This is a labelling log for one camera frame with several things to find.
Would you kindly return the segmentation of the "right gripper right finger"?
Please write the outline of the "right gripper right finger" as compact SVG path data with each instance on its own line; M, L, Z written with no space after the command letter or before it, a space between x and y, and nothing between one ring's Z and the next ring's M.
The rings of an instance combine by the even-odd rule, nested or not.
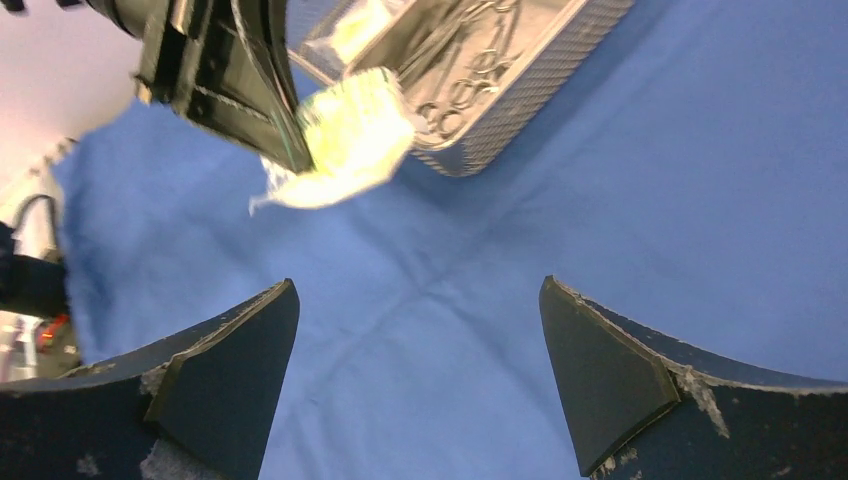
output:
M845 383L692 346L551 276L539 309L584 478L846 477Z

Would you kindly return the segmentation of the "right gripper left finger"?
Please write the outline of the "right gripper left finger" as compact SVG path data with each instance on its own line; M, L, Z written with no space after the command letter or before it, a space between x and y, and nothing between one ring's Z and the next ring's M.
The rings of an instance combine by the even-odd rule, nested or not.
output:
M154 343L1 387L5 479L255 479L300 301L291 280Z

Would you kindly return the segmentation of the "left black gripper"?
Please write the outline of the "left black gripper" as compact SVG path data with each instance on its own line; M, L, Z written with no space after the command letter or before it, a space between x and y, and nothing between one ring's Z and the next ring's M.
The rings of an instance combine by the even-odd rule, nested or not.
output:
M88 1L141 42L135 95L295 173L313 167L296 118L287 2Z

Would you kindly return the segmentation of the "beige gauze packet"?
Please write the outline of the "beige gauze packet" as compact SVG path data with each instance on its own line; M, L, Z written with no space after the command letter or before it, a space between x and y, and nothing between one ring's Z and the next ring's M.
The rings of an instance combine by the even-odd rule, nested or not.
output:
M302 43L301 55L334 69L347 66L408 4L407 1L337 1Z

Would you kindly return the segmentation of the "green printed packet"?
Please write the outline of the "green printed packet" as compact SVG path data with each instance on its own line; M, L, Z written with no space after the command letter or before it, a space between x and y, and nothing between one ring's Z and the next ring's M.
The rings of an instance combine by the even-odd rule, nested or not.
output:
M384 184L426 128L385 67L360 70L311 95L297 121L314 166L295 173L263 157L267 190L250 199L251 213L270 204L320 209Z

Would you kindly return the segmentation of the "steel surgical scissors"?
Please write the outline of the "steel surgical scissors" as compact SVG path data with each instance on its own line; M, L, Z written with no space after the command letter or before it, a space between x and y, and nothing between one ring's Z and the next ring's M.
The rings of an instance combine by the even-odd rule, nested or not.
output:
M522 14L521 1L445 1L426 12L424 30L398 68L401 84L415 92L415 113L426 126L423 142L458 138L471 109L499 90Z

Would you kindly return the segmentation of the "wire mesh steel basket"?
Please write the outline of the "wire mesh steel basket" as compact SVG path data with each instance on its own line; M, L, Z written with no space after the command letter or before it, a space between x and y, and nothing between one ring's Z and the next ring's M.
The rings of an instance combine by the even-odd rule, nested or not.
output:
M486 168L631 10L628 1L334 1L292 58L329 85L394 71L427 121L413 154L438 173Z

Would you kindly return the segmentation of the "blue surgical drape cloth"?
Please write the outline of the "blue surgical drape cloth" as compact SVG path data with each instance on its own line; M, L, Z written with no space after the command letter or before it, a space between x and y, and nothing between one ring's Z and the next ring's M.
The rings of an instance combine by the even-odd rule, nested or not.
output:
M332 208L134 104L55 170L88 362L284 278L301 299L265 479L575 479L554 275L746 363L847 377L847 5L640 1L483 172L409 159Z

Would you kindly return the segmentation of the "stainless steel instrument tray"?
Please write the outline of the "stainless steel instrument tray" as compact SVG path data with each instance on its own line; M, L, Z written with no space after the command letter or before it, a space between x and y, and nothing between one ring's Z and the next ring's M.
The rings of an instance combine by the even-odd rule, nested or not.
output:
M345 68L384 67L442 149L471 129L511 78L576 17L582 1L411 1Z

